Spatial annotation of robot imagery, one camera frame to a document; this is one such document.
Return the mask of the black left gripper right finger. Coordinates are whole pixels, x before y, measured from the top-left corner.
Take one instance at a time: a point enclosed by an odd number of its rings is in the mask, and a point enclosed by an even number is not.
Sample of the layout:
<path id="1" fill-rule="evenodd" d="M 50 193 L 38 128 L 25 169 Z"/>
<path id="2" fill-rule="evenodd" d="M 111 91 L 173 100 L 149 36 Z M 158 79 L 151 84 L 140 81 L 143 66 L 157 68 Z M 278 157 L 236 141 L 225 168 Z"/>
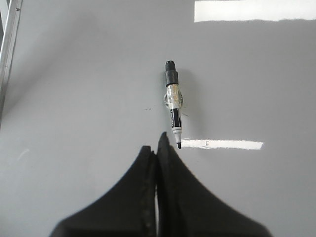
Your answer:
<path id="1" fill-rule="evenodd" d="M 262 224 L 210 192 L 186 167 L 163 132 L 158 158 L 158 236 L 270 237 Z"/>

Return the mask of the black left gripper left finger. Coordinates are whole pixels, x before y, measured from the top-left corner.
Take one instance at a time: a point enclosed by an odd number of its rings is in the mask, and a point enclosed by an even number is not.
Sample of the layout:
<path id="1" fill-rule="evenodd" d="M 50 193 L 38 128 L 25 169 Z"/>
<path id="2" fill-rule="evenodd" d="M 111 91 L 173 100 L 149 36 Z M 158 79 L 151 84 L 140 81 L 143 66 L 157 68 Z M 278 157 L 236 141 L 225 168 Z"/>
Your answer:
<path id="1" fill-rule="evenodd" d="M 129 170 L 102 197 L 60 221 L 52 237 L 156 236 L 157 157 L 143 146 Z"/>

